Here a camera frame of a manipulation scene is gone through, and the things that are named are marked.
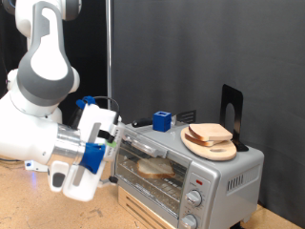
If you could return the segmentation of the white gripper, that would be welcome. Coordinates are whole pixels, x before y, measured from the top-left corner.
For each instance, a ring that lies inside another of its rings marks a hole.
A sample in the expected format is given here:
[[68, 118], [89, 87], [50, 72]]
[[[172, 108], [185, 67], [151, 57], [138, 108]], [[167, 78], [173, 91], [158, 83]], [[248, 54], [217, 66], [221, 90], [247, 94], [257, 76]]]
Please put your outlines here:
[[107, 162], [114, 162], [125, 125], [119, 112], [86, 105], [78, 124], [85, 152], [72, 165], [64, 181], [63, 193], [80, 201], [93, 199], [96, 188], [116, 186], [117, 177], [100, 179]]

